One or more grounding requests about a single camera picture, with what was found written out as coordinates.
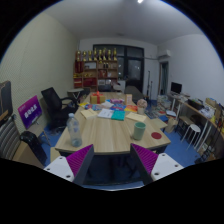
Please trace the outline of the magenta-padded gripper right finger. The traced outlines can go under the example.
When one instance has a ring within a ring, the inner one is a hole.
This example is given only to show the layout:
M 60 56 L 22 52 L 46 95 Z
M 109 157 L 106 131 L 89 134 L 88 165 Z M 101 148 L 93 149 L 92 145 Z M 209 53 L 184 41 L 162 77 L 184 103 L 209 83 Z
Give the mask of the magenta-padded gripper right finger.
M 166 153 L 156 154 L 134 143 L 130 145 L 130 154 L 145 185 L 183 169 Z

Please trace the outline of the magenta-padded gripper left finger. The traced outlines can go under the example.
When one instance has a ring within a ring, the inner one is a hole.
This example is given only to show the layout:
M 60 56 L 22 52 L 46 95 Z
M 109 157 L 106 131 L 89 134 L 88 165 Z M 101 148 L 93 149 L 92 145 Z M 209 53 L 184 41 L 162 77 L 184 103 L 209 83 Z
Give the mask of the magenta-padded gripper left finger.
M 93 156 L 94 146 L 88 145 L 67 157 L 57 157 L 44 170 L 77 185 L 82 185 Z

